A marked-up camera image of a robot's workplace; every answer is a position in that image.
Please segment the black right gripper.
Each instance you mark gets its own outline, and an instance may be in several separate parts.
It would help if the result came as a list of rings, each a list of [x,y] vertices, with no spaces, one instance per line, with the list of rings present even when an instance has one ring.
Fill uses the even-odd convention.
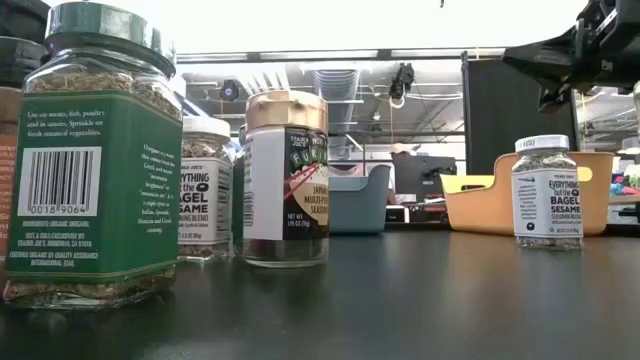
[[[506,48],[502,61],[540,84],[541,113],[570,104],[573,86],[581,91],[614,87],[619,94],[631,94],[639,81],[639,0],[589,1],[576,28]]]

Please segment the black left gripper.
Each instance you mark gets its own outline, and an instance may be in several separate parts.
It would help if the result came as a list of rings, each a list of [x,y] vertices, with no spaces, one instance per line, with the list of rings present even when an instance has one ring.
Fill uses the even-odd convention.
[[[42,43],[49,10],[41,0],[1,0],[1,35]]]

